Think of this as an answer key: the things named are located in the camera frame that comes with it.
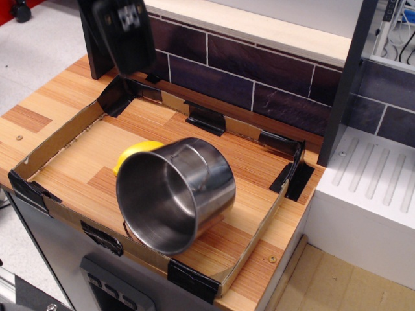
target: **yellow lemon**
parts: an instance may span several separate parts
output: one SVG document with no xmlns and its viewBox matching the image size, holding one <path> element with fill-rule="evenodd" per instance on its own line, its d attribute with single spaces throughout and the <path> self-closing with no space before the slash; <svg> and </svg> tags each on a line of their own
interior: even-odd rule
<svg viewBox="0 0 415 311">
<path fill-rule="evenodd" d="M 161 142 L 158 141 L 142 141 L 141 143 L 137 143 L 131 147 L 128 147 L 118 158 L 117 166 L 113 168 L 114 175 L 118 175 L 118 170 L 123 164 L 123 162 L 126 160 L 127 157 L 129 157 L 132 154 L 135 154 L 137 152 L 141 151 L 151 151 L 154 149 L 157 149 L 159 147 L 164 146 Z"/>
</svg>

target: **wooden table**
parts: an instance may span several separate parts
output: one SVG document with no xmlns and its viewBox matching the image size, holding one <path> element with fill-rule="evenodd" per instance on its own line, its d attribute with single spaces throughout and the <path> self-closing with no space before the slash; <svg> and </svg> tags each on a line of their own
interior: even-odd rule
<svg viewBox="0 0 415 311">
<path fill-rule="evenodd" d="M 8 172 L 82 108 L 92 103 L 114 76 L 115 71 L 110 71 L 99 80 L 91 79 L 88 59 L 83 57 L 0 118 L 0 184 L 4 189 L 13 192 Z M 177 100 L 167 93 L 163 96 Z M 278 197 L 268 188 L 290 159 L 251 139 L 228 132 L 217 137 L 184 120 L 185 116 L 181 113 L 136 99 L 118 118 L 104 116 L 97 121 L 88 133 L 82 134 L 30 180 L 58 196 L 69 210 L 80 217 L 126 237 L 115 195 L 115 176 L 112 174 L 119 154 L 131 144 L 146 139 L 169 143 L 191 133 L 209 141 L 224 154 L 235 174 L 235 206 L 225 221 L 175 258 L 220 281 L 221 274 L 235 264 Z M 294 132 L 294 136 L 308 135 L 299 130 Z M 215 305 L 219 308 L 255 310 L 324 171 L 316 164 L 318 148 L 311 145 L 305 160 L 315 170 L 304 192 L 297 202 L 283 200 L 270 227 L 230 289 L 223 297 L 216 298 Z M 60 211 L 51 211 L 51 214 L 68 222 Z"/>
</svg>

